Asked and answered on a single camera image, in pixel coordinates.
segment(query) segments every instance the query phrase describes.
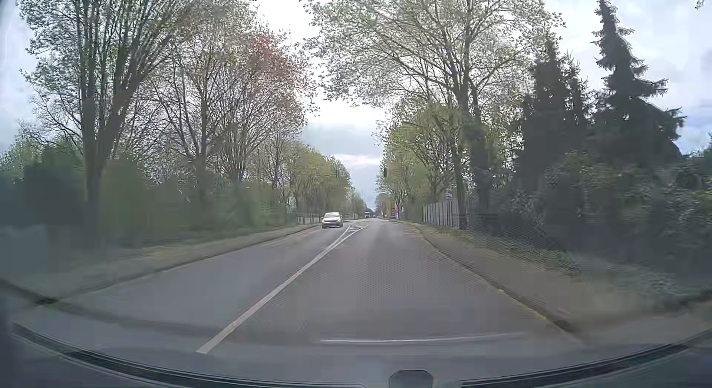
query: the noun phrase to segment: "road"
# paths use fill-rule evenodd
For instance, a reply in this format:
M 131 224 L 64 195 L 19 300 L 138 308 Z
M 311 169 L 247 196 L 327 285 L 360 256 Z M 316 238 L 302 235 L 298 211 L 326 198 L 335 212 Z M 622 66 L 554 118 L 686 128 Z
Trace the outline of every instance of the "road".
M 580 361 L 581 344 L 381 219 L 276 241 L 34 308 L 15 321 L 153 365 L 255 379 L 383 383 Z

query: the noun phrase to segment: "evergreen tree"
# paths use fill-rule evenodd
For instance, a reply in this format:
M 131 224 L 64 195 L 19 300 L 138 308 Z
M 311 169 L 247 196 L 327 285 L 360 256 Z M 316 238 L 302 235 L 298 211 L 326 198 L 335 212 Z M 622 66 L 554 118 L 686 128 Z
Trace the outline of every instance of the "evergreen tree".
M 523 188 L 536 190 L 539 176 L 566 152 L 579 149 L 587 131 L 586 83 L 570 56 L 559 56 L 556 43 L 532 67 L 534 92 L 523 103 L 523 148 L 516 168 Z
M 623 38 L 633 30 L 618 26 L 616 8 L 610 0 L 598 0 L 596 14 L 603 28 L 594 41 L 601 48 L 599 67 L 612 73 L 604 78 L 604 91 L 597 102 L 594 117 L 596 152 L 613 165 L 635 164 L 653 167 L 681 159 L 673 143 L 679 137 L 685 117 L 680 109 L 662 110 L 647 100 L 664 94 L 667 80 L 649 81 L 641 78 L 647 71 L 642 60 L 631 54 Z

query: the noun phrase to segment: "conifer tree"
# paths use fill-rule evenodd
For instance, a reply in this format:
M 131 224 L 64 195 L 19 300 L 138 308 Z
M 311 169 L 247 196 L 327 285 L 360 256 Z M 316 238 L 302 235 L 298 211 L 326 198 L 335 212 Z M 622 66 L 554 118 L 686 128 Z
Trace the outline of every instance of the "conifer tree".
M 681 159 L 673 143 L 677 128 L 684 123 L 680 109 L 662 110 L 648 102 L 665 94 L 667 80 L 642 78 L 647 71 L 643 61 L 631 54 L 625 36 L 632 29 L 618 26 L 616 8 L 610 0 L 598 0 L 596 14 L 603 27 L 595 35 L 601 58 L 599 67 L 611 71 L 604 78 L 604 89 L 597 101 L 594 117 L 594 146 L 601 160 L 613 165 L 634 164 L 651 168 Z

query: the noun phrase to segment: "dashed white line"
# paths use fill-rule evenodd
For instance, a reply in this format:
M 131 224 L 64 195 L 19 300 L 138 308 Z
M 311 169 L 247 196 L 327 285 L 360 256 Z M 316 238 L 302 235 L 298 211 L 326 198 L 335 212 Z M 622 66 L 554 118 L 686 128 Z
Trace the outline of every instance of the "dashed white line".
M 250 318 L 255 312 L 259 311 L 267 302 L 269 302 L 272 298 L 277 296 L 278 293 L 280 293 L 284 288 L 286 288 L 287 285 L 289 285 L 292 281 L 297 279 L 299 275 L 307 271 L 309 267 L 314 265 L 316 262 L 318 262 L 322 257 L 326 256 L 329 252 L 331 252 L 334 248 L 339 246 L 343 241 L 346 241 L 348 238 L 350 238 L 353 234 L 357 233 L 361 229 L 357 230 L 349 230 L 346 229 L 341 235 L 339 235 L 338 238 L 334 242 L 332 242 L 331 245 L 327 246 L 323 251 L 321 251 L 318 255 L 316 255 L 315 258 L 313 258 L 309 263 L 304 265 L 302 268 L 300 268 L 296 273 L 294 273 L 291 277 L 287 278 L 286 281 L 281 283 L 277 288 L 274 288 L 272 292 L 268 293 L 264 298 L 260 299 L 259 302 L 255 303 L 252 305 L 251 308 L 249 308 L 246 312 L 242 313 L 240 317 L 237 318 L 237 320 L 231 322 L 226 328 L 224 328 L 222 331 L 218 332 L 218 335 L 215 335 L 213 338 L 211 338 L 208 342 L 205 343 L 205 345 L 201 346 L 196 352 L 198 353 L 208 353 L 210 352 L 214 347 L 216 347 L 220 342 L 222 342 L 223 339 L 225 339 L 228 335 L 230 335 L 231 332 L 233 332 L 237 327 L 239 327 L 242 323 L 244 323 L 247 319 Z

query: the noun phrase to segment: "car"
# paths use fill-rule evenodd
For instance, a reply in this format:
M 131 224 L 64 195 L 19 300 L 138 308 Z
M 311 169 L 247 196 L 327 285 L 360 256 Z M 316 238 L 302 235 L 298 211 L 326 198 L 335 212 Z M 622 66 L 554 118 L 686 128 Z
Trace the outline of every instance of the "car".
M 321 228 L 326 229 L 328 227 L 343 227 L 344 217 L 338 211 L 330 211 L 324 214 L 321 218 Z

